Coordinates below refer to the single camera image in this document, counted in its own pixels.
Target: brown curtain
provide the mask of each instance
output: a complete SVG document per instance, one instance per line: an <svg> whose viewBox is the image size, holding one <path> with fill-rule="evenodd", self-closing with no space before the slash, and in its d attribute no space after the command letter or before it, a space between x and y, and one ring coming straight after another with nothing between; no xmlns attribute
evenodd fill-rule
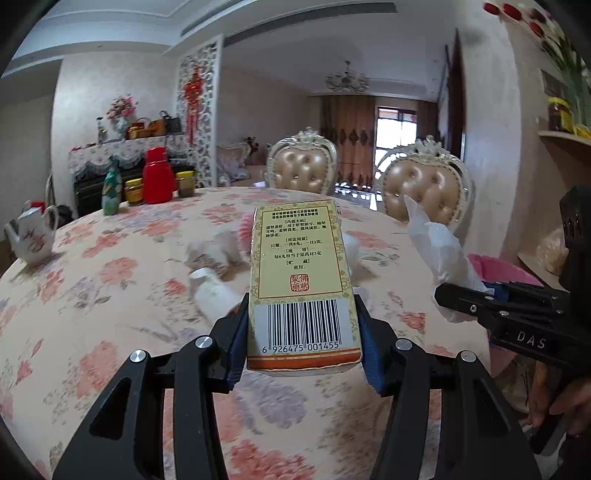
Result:
<svg viewBox="0 0 591 480"><path fill-rule="evenodd" d="M375 98L368 95L335 95L322 98L320 135L339 153L338 182L371 186L374 173Z"/></svg>
<svg viewBox="0 0 591 480"><path fill-rule="evenodd" d="M417 138L425 140L427 135L437 138L437 122L439 112L437 104L433 102L417 102Z"/></svg>

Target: jar with yellow lid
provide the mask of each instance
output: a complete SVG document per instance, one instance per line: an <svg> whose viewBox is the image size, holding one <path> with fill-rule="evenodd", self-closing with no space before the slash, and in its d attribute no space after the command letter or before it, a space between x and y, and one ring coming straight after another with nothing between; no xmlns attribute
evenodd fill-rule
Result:
<svg viewBox="0 0 591 480"><path fill-rule="evenodd" d="M133 179L125 182L125 198L130 207L141 205L144 202L144 184L142 179Z"/></svg>
<svg viewBox="0 0 591 480"><path fill-rule="evenodd" d="M195 195L197 177L193 170L180 171L176 174L179 197L192 197Z"/></svg>
<svg viewBox="0 0 591 480"><path fill-rule="evenodd" d="M573 133L573 114L566 100L560 97L548 98L548 129Z"/></svg>

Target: red thermos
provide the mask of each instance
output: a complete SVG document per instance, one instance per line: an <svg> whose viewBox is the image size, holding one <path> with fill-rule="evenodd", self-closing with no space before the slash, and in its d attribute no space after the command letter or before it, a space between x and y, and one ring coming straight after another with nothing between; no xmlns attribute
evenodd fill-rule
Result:
<svg viewBox="0 0 591 480"><path fill-rule="evenodd" d="M173 169L170 168L166 158L164 147L154 147L148 150L142 176L145 203L164 203L173 198L177 182Z"/></svg>

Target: bottle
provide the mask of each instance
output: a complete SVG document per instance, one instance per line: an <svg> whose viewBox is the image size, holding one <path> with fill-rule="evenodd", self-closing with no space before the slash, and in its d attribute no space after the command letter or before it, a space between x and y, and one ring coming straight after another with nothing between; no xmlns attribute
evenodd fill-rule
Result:
<svg viewBox="0 0 591 480"><path fill-rule="evenodd" d="M566 100L559 97L548 98L548 130L573 133L573 114Z"/></svg>
<svg viewBox="0 0 591 480"><path fill-rule="evenodd" d="M117 157L111 155L109 161L111 166L103 182L102 207L105 215L114 215L119 211L119 204L121 203L122 180L117 165Z"/></svg>
<svg viewBox="0 0 591 480"><path fill-rule="evenodd" d="M107 130L103 127L103 123L101 122L103 118L101 116L96 117L96 129L97 129L97 140L96 142L100 145L101 143L106 142L107 140Z"/></svg>
<svg viewBox="0 0 591 480"><path fill-rule="evenodd" d="M148 150L142 179L145 203L164 203L173 198L173 193L177 189L177 181L164 147L154 147Z"/></svg>

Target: round table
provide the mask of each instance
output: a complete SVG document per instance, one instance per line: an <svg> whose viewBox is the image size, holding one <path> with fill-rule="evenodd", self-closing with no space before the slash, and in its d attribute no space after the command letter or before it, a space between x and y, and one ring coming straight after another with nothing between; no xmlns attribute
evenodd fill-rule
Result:
<svg viewBox="0 0 591 480"><path fill-rule="evenodd" d="M258 205L324 198L289 190L203 189L161 205L101 211L61 228L54 255L37 268L18 260L0 279L0 413L33 464L51 477L80 421L121 366L141 348L175 351L211 325L189 295L187 244L236 230ZM354 286L370 294L373 317L427 351L474 351L489 363L486 332L451 324L437 311L433 276L403 224L335 199L342 231L359 240ZM248 291L249 268L228 284ZM235 480L365 479L391 399L367 384L360 365L333 375L277 378L245 371L216 395L219 436ZM167 478L174 478L172 402L164 409ZM434 473L440 395L431 392L423 476Z"/></svg>

